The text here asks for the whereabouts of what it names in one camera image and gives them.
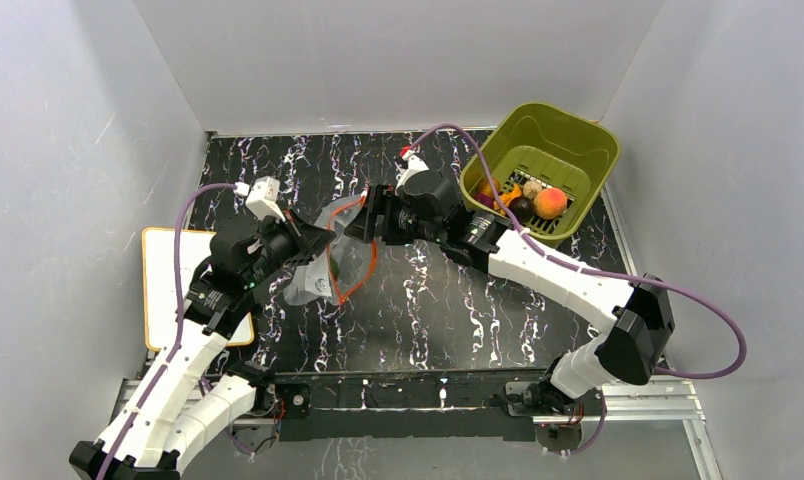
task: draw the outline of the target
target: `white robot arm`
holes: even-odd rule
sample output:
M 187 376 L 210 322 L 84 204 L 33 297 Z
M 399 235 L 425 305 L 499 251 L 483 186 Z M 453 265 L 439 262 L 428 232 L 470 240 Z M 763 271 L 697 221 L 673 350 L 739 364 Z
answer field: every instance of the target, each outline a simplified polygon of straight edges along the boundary
M 284 265 L 313 261 L 334 239 L 295 212 L 282 212 L 277 191 L 278 181 L 258 180 L 246 192 L 258 218 L 237 215 L 221 223 L 211 256 L 196 268 L 184 297 L 179 350 L 165 346 L 96 442 L 76 445 L 69 461 L 81 478 L 177 479 L 216 432 L 255 406 L 260 379 L 226 376 L 179 418 L 190 391 L 254 306 L 252 289 Z
M 504 218 L 464 208 L 454 180 L 428 170 L 412 152 L 404 152 L 403 158 L 410 168 L 395 187 L 369 188 L 361 211 L 345 230 L 347 236 L 364 242 L 380 238 L 389 245 L 416 239 L 435 243 L 449 259 L 536 290 L 599 331 L 591 342 L 557 359 L 542 380 L 527 382 L 522 395 L 503 395 L 511 415 L 563 413 L 565 405 L 613 379 L 632 384 L 649 381 L 673 331 L 663 290 L 555 265 L 528 249 Z M 264 395 L 267 385 L 275 383 L 274 375 L 249 366 L 224 376 L 179 416 L 191 389 L 253 305 L 251 289 L 285 263 L 314 260 L 333 238 L 333 233 L 308 225 L 293 212 L 282 212 L 275 205 L 275 186 L 274 180 L 262 179 L 250 190 L 247 206 L 261 221 L 234 217 L 223 222 L 213 237 L 211 257 L 197 268 L 185 297 L 181 351 L 168 362 L 167 349 L 162 350 L 134 396 L 97 441 L 79 442 L 70 463 L 81 478 L 97 478 L 113 451 L 104 478 L 178 479 L 237 417 L 267 410 Z M 541 247 L 548 256 L 590 268 Z M 136 408 L 142 396 L 148 397 L 147 402 Z

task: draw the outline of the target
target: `tabletop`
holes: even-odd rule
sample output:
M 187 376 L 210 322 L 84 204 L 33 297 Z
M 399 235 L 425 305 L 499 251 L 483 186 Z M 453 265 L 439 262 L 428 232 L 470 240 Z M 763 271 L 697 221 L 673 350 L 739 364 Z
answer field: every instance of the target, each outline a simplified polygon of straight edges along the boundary
M 490 131 L 471 132 L 483 143 Z M 395 184 L 393 158 L 416 132 L 213 138 L 200 185 L 281 181 L 279 205 L 308 221 L 334 199 L 369 184 Z M 457 178 L 472 150 L 454 133 L 438 132 L 422 145 L 430 168 Z M 250 214 L 231 191 L 196 202 L 191 229 L 216 230 L 217 219 Z M 560 251 L 593 267 L 624 272 L 605 205 L 598 198 Z M 209 373 L 238 359 L 276 372 L 387 371 L 434 368 L 547 367 L 589 341 L 584 319 L 513 282 L 459 266 L 434 245 L 379 245 L 372 277 L 342 305 L 284 302 L 293 275 L 283 269 L 256 288 L 252 344 L 226 349 Z

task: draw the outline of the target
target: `wire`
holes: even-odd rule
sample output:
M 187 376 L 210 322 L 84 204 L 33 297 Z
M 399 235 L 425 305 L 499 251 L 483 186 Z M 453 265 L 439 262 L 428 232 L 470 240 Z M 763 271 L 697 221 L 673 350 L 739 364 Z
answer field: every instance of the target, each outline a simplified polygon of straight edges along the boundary
M 272 448 L 272 446 L 275 444 L 275 441 L 277 439 L 278 439 L 278 437 L 276 437 L 275 435 L 271 435 L 271 436 L 263 439 L 261 441 L 261 443 L 257 447 L 255 447 L 255 450 L 254 450 L 253 453 L 258 453 L 261 450 L 261 448 L 263 448 L 264 444 L 267 443 L 267 442 L 270 442 L 270 441 L 272 442 L 272 443 L 270 443 L 270 448 Z
M 561 425 L 565 427 L 576 426 L 582 422 L 582 419 L 584 417 L 585 417 L 585 405 L 581 400 L 579 400 L 579 403 L 577 403 L 576 406 L 572 410 L 570 410 L 570 418 L 567 419 L 567 423 L 563 423 Z
M 278 397 L 272 397 L 272 405 L 270 406 L 269 410 L 264 413 L 250 413 L 248 415 L 250 417 L 266 417 L 275 409 L 276 405 L 278 405 Z
M 608 416 L 608 406 L 605 404 L 605 396 L 602 394 L 602 390 L 599 391 L 599 401 L 602 402 L 602 412 L 599 414 L 599 424 L 596 426 L 596 431 L 593 432 L 593 435 L 590 436 L 584 445 L 579 446 L 579 448 L 575 450 L 567 450 L 567 455 L 584 452 L 596 442 L 596 439 L 599 438 L 599 434 L 602 433 L 602 426 L 605 425 L 605 417 Z
M 286 408 L 284 407 L 284 400 L 281 401 L 281 412 L 277 417 L 273 417 L 273 422 L 275 423 L 275 433 L 276 435 L 281 434 L 281 419 L 284 418 L 284 412 Z
M 178 353 L 178 349 L 181 347 L 181 336 L 184 333 L 184 322 L 182 321 L 184 320 L 182 318 L 184 316 L 184 294 L 181 293 L 181 265 L 179 263 L 179 247 L 181 245 L 181 229 L 184 226 L 184 217 L 187 215 L 187 210 L 190 209 L 196 199 L 199 198 L 199 196 L 203 193 L 224 188 L 235 190 L 237 185 L 231 183 L 212 183 L 196 190 L 190 195 L 190 198 L 184 202 L 184 206 L 181 208 L 181 213 L 178 214 L 178 218 L 175 220 L 175 240 L 173 241 L 172 256 L 172 267 L 175 274 L 175 299 L 177 305 L 176 322 L 178 323 L 178 328 L 175 332 L 175 343 L 172 345 L 172 349 L 167 354 L 166 362 L 161 364 L 160 368 L 158 368 L 154 376 L 152 376 L 152 381 L 149 382 L 149 385 L 145 390 L 143 390 L 143 393 L 137 400 L 137 405 L 135 406 L 136 408 L 131 412 L 130 415 L 128 415 L 128 419 L 125 420 L 125 423 L 119 430 L 113 445 L 111 445 L 107 455 L 105 455 L 104 461 L 102 461 L 102 466 L 99 467 L 99 473 L 96 475 L 96 480 L 104 480 L 105 475 L 108 473 L 108 467 L 110 467 L 111 461 L 116 456 L 116 452 L 119 451 L 122 441 L 125 440 L 125 436 L 128 435 L 128 431 L 131 429 L 131 426 L 134 424 L 134 420 L 137 418 L 137 411 L 143 408 L 143 405 L 146 403 L 149 395 L 152 394 L 152 390 L 154 390 L 155 385 L 158 384 L 158 381 L 160 381 L 161 377 L 163 377 L 164 373 L 166 373 L 167 364 L 172 361 L 172 359 Z
M 430 128 L 425 133 L 420 135 L 420 137 L 417 138 L 414 141 L 414 143 L 411 144 L 411 149 L 414 149 L 417 146 L 419 146 L 420 143 L 422 143 L 423 140 L 425 140 L 425 138 L 428 137 L 429 135 L 433 134 L 434 132 L 440 129 L 445 128 L 455 130 L 464 138 L 464 140 L 467 143 L 470 144 L 470 146 L 476 152 L 476 156 L 478 157 L 479 163 L 482 166 L 482 170 L 484 171 L 485 177 L 487 177 L 487 182 L 490 184 L 490 188 L 494 192 L 498 192 L 499 189 L 497 188 L 496 184 L 493 181 L 493 176 L 490 173 L 490 167 L 488 167 L 487 161 L 485 160 L 484 154 L 482 153 L 481 148 L 479 148 L 478 143 L 472 136 L 470 136 L 469 133 L 467 133 L 466 130 L 455 124 L 442 123 L 440 125 Z M 549 256 L 540 247 L 540 245 L 538 245 L 536 241 L 534 241 L 531 237 L 528 236 L 528 233 L 524 233 L 523 225 L 520 224 L 519 220 L 517 220 L 517 217 L 514 215 L 514 213 L 511 210 L 509 210 L 508 207 L 502 202 L 502 200 L 499 198 L 499 195 L 495 195 L 495 197 L 496 198 L 494 200 L 496 201 L 497 205 L 499 205 L 499 208 L 505 211 L 505 213 L 508 215 L 508 218 L 511 220 L 511 223 L 514 226 L 514 230 L 520 233 L 520 238 L 522 238 L 532 250 L 534 250 L 538 255 L 542 256 L 544 259 L 549 260 L 550 262 L 558 265 L 559 267 L 572 270 L 576 273 L 581 273 L 582 275 L 589 275 L 593 277 L 602 277 L 602 278 L 613 278 L 617 280 L 626 280 L 628 282 L 642 283 L 645 285 L 651 285 L 653 287 L 658 287 L 664 290 L 669 290 L 671 292 L 678 293 L 679 295 L 689 298 L 699 303 L 700 305 L 704 306 L 705 308 L 711 310 L 715 315 L 720 317 L 720 319 L 723 320 L 726 323 L 726 325 L 729 326 L 729 328 L 732 330 L 732 333 L 735 334 L 735 338 L 738 341 L 738 356 L 735 358 L 735 361 L 732 362 L 728 367 L 718 370 L 716 372 L 707 372 L 707 373 L 676 372 L 673 370 L 668 370 L 666 368 L 656 367 L 655 371 L 657 373 L 661 373 L 663 375 L 672 375 L 674 377 L 679 378 L 687 378 L 691 380 L 708 380 L 713 378 L 725 377 L 726 375 L 731 374 L 732 372 L 740 368 L 741 365 L 743 365 L 747 355 L 746 339 L 744 338 L 744 334 L 741 331 L 741 328 L 738 326 L 738 324 L 732 319 L 731 316 L 729 316 L 729 314 L 727 314 L 722 308 L 720 308 L 719 305 L 703 297 L 702 295 L 699 295 L 695 292 L 692 292 L 682 287 L 671 285 L 661 280 L 655 280 L 652 278 L 645 278 L 645 277 L 637 277 L 625 273 L 606 272 L 604 270 L 598 270 L 595 268 L 583 268 L 578 265 L 574 265 L 570 262 L 561 260 L 560 258 Z

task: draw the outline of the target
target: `gray wall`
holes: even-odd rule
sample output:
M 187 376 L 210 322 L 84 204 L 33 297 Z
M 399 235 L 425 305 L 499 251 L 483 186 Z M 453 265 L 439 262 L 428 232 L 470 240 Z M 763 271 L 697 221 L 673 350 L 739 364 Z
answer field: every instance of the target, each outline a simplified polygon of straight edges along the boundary
M 662 0 L 135 0 L 222 134 L 492 126 L 516 105 L 600 118 Z
M 71 478 L 143 359 L 140 231 L 205 135 L 128 1 L 0 0 L 0 479 Z
M 749 340 L 737 374 L 697 386 L 724 475 L 804 478 L 804 1 L 668 0 L 603 123 L 639 267 L 717 299 Z M 732 360 L 722 322 L 675 311 L 676 366 Z

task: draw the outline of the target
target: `green plastic basket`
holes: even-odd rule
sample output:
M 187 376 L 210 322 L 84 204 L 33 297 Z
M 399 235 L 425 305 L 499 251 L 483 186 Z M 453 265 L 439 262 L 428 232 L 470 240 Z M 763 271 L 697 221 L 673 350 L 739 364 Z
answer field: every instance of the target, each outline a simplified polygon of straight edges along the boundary
M 567 194 L 567 210 L 561 216 L 553 220 L 535 216 L 525 223 L 532 237 L 551 247 L 579 229 L 620 156 L 611 132 L 542 103 L 517 107 L 481 149 L 491 173 L 502 181 L 502 193 L 510 192 L 514 183 L 522 187 L 535 179 Z M 483 179 L 474 157 L 461 171 L 464 205 L 493 212 L 473 200 Z

